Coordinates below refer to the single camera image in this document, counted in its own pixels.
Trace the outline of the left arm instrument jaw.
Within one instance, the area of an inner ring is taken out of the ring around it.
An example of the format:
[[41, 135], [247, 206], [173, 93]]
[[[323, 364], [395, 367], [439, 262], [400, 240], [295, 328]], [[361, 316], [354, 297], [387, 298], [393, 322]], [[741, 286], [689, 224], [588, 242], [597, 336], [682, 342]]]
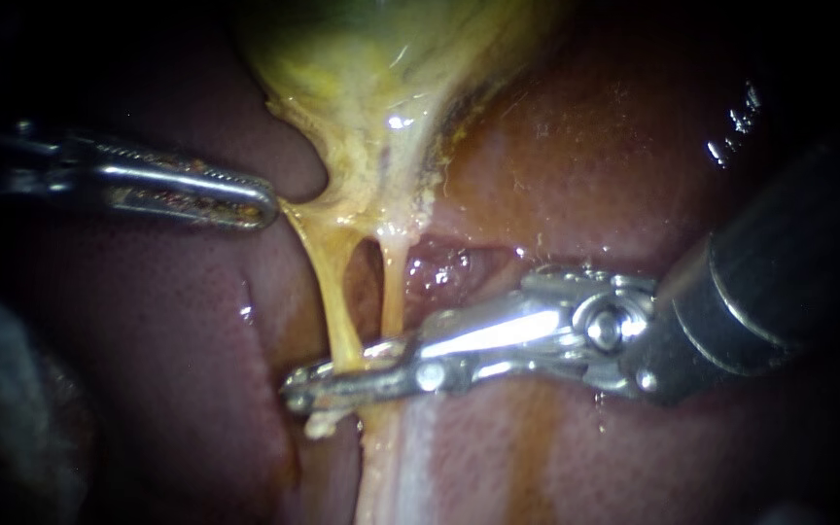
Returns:
[[235, 230], [267, 228], [279, 215], [272, 187], [255, 177], [121, 165], [96, 176], [113, 211]]
[[257, 178], [200, 158], [125, 141], [95, 141], [96, 172], [115, 182], [140, 184], [256, 184]]

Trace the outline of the right arm instrument jaw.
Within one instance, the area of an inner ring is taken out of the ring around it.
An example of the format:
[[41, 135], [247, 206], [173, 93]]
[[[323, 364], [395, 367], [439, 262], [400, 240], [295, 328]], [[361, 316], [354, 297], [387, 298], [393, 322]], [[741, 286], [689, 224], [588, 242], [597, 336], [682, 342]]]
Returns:
[[344, 371], [331, 361], [300, 367], [285, 380], [286, 387], [418, 387], [417, 373], [423, 338], [398, 335], [364, 349], [367, 369]]
[[293, 371], [279, 388], [295, 415], [346, 413], [438, 389], [438, 364], [397, 365], [354, 372], [335, 372], [332, 363]]

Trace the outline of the left arm instrument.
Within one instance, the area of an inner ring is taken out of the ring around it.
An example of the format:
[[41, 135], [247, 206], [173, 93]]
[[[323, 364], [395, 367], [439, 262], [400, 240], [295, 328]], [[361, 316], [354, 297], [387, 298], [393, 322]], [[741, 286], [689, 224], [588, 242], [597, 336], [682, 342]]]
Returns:
[[0, 200], [61, 208], [101, 208], [95, 174], [103, 138], [81, 129], [41, 131], [29, 121], [0, 128]]

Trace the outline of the right arm instrument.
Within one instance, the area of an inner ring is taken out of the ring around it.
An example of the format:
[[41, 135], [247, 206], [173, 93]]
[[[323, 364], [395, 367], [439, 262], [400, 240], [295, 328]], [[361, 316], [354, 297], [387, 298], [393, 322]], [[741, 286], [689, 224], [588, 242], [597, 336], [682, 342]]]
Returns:
[[465, 393], [491, 379], [537, 374], [609, 395], [635, 395], [618, 361], [651, 325], [655, 280], [545, 265], [518, 289], [427, 318], [416, 344], [423, 392]]

